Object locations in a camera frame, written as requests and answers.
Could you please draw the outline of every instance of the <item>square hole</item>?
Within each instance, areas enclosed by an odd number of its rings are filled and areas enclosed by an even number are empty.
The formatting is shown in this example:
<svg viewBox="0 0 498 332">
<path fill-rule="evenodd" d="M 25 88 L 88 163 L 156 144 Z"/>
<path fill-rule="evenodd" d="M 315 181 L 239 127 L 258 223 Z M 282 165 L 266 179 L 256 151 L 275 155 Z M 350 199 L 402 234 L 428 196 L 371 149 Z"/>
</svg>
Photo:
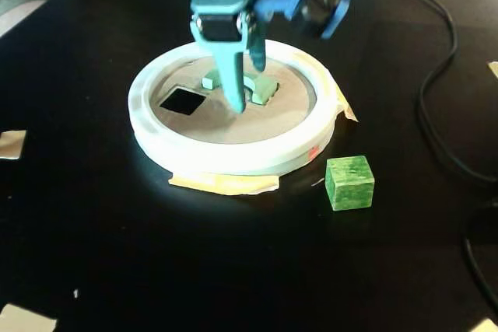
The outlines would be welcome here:
<svg viewBox="0 0 498 332">
<path fill-rule="evenodd" d="M 204 95 L 177 87 L 160 106 L 161 108 L 190 116 L 200 107 L 204 100 Z"/>
</svg>

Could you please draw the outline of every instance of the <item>small green block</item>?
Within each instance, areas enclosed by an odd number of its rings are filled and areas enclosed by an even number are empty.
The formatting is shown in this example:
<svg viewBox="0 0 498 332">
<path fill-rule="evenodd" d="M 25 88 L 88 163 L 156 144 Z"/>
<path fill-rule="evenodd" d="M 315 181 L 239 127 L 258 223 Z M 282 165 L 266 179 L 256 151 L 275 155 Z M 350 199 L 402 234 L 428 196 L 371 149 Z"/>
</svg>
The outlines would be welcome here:
<svg viewBox="0 0 498 332">
<path fill-rule="evenodd" d="M 217 69 L 211 70 L 202 78 L 204 89 L 217 89 L 221 86 L 221 80 Z M 252 73 L 244 73 L 244 87 L 251 91 L 251 102 L 265 105 L 270 97 L 275 95 L 279 84 L 272 78 Z"/>
<path fill-rule="evenodd" d="M 328 159 L 325 188 L 334 211 L 370 207 L 374 175 L 366 157 Z"/>
</svg>

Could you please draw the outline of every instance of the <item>green cube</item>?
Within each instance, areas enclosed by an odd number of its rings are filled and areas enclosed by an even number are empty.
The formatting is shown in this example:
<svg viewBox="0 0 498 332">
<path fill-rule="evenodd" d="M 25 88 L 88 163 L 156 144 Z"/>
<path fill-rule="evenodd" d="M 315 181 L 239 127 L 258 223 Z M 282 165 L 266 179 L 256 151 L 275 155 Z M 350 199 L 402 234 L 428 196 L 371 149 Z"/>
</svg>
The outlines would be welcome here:
<svg viewBox="0 0 498 332">
<path fill-rule="evenodd" d="M 370 207 L 374 175 L 366 157 L 328 159 L 325 188 L 334 211 Z"/>
</svg>

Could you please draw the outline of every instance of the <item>black table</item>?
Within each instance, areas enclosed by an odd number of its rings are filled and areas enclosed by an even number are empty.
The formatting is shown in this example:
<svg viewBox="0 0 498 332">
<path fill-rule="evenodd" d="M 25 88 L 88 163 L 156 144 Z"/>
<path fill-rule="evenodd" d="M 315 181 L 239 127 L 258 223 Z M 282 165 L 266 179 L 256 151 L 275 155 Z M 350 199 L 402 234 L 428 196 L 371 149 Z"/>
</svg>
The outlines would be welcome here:
<svg viewBox="0 0 498 332">
<path fill-rule="evenodd" d="M 461 49 L 430 112 L 491 173 L 498 0 L 441 1 Z M 0 40 L 0 131 L 28 130 L 21 160 L 0 162 L 0 307 L 57 318 L 57 331 L 470 330 L 490 316 L 458 232 L 492 192 L 447 172 L 414 114 L 448 49 L 437 15 L 416 0 L 353 0 L 328 41 L 277 19 L 269 37 L 322 61 L 360 123 L 339 117 L 322 155 L 254 197 L 170 187 L 135 142 L 129 86 L 192 40 L 189 17 L 188 0 L 50 0 Z M 354 155 L 376 177 L 373 207 L 333 213 L 311 184 L 327 158 Z M 494 222 L 474 231 L 496 288 Z"/>
</svg>

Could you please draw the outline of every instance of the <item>wire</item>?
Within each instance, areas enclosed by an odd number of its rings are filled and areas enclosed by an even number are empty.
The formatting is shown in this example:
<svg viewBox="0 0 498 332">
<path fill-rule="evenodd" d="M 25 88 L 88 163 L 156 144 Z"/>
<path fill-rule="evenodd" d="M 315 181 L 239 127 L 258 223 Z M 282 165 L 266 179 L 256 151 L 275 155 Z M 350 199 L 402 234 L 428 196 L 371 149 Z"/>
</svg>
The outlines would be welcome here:
<svg viewBox="0 0 498 332">
<path fill-rule="evenodd" d="M 470 226 L 470 223 L 472 223 L 473 219 L 477 216 L 477 214 L 496 208 L 498 208 L 498 203 L 495 200 L 492 201 L 491 205 L 474 210 L 471 213 L 471 215 L 465 220 L 465 224 L 462 229 L 461 244 L 465 262 L 467 263 L 471 275 L 474 278 L 474 282 L 479 288 L 479 291 L 481 291 L 484 299 L 488 302 L 489 307 L 493 310 L 496 317 L 498 317 L 498 296 L 489 286 L 486 278 L 484 277 L 484 274 L 482 273 L 477 261 L 475 260 L 474 252 L 472 250 L 472 244 L 470 242 L 470 239 L 468 238 L 468 227 Z"/>
<path fill-rule="evenodd" d="M 420 0 L 424 4 L 428 5 L 434 12 L 441 16 L 447 25 L 448 31 L 450 32 L 451 47 L 446 57 L 441 59 L 441 61 L 436 65 L 436 67 L 429 72 L 425 77 L 422 84 L 419 87 L 419 92 L 417 96 L 417 113 L 419 115 L 419 124 L 422 133 L 424 134 L 426 140 L 429 142 L 430 147 L 433 150 L 438 148 L 446 158 L 452 162 L 457 169 L 460 170 L 464 175 L 469 177 L 471 180 L 479 183 L 492 184 L 493 186 L 498 185 L 498 177 L 485 175 L 483 173 L 473 170 L 470 166 L 461 161 L 449 148 L 449 146 L 441 138 L 439 132 L 434 127 L 430 115 L 428 114 L 425 96 L 427 90 L 437 81 L 437 79 L 448 69 L 451 62 L 454 60 L 454 56 L 458 50 L 458 33 L 455 26 L 453 17 L 447 8 L 438 2 L 437 0 Z M 477 261 L 475 260 L 474 253 L 472 251 L 472 245 L 470 239 L 468 238 L 468 226 L 472 222 L 472 219 L 481 211 L 491 208 L 498 208 L 498 198 L 495 198 L 491 205 L 486 208 L 477 209 L 472 212 L 472 214 L 465 220 L 464 228 L 462 230 L 462 250 L 464 257 L 466 259 L 469 270 L 474 278 L 474 281 L 479 288 L 482 296 L 488 302 L 489 306 L 498 317 L 498 296 L 492 290 L 491 286 L 486 281 L 484 274 Z"/>
<path fill-rule="evenodd" d="M 448 54 L 441 59 L 441 61 L 436 65 L 436 67 L 429 72 L 425 77 L 422 84 L 419 87 L 419 92 L 417 96 L 417 114 L 419 115 L 419 125 L 420 129 L 429 142 L 430 147 L 436 151 L 440 150 L 447 160 L 449 160 L 456 168 L 466 175 L 469 179 L 475 181 L 476 183 L 485 183 L 498 186 L 498 176 L 486 175 L 475 171 L 473 168 L 464 163 L 459 157 L 457 157 L 447 143 L 441 137 L 439 131 L 435 128 L 429 112 L 426 107 L 425 97 L 427 90 L 435 83 L 435 81 L 448 69 L 451 62 L 454 60 L 454 56 L 458 50 L 458 34 L 457 28 L 455 26 L 453 17 L 447 8 L 437 0 L 420 0 L 421 2 L 428 5 L 433 11 L 439 14 L 444 19 L 447 25 L 448 31 L 450 32 L 451 48 Z"/>
</svg>

